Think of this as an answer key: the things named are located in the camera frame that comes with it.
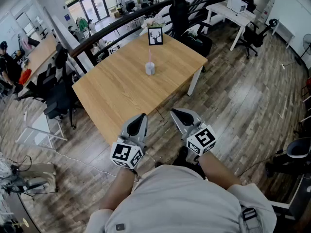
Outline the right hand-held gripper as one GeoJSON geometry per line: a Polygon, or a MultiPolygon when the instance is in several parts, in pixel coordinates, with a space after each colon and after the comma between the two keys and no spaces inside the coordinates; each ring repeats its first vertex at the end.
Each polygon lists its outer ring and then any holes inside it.
{"type": "Polygon", "coordinates": [[[197,157],[209,152],[216,143],[217,137],[210,125],[207,125],[199,115],[190,109],[172,108],[171,116],[182,133],[186,147],[193,151],[197,157]]]}

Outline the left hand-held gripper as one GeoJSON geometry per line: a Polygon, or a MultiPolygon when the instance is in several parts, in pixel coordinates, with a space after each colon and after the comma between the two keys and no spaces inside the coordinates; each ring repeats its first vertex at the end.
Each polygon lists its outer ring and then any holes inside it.
{"type": "Polygon", "coordinates": [[[124,123],[121,130],[122,136],[119,136],[111,147],[110,160],[114,164],[128,169],[136,168],[144,156],[144,138],[147,132],[147,124],[146,114],[133,116],[124,123]]]}

